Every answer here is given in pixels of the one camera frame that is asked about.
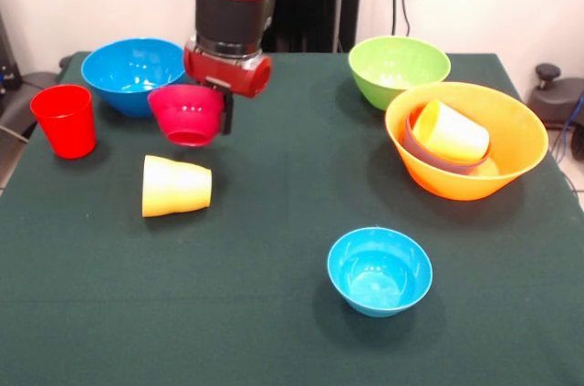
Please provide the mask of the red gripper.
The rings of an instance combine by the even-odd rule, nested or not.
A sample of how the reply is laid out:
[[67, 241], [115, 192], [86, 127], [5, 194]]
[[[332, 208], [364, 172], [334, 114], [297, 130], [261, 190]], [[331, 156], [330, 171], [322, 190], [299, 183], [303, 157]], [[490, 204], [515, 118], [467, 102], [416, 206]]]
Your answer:
[[185, 44], [183, 65], [196, 82], [222, 88], [223, 135], [232, 131], [234, 94], [255, 97], [266, 88], [272, 73], [272, 59], [261, 51], [247, 57], [220, 56], [204, 50], [197, 36]]

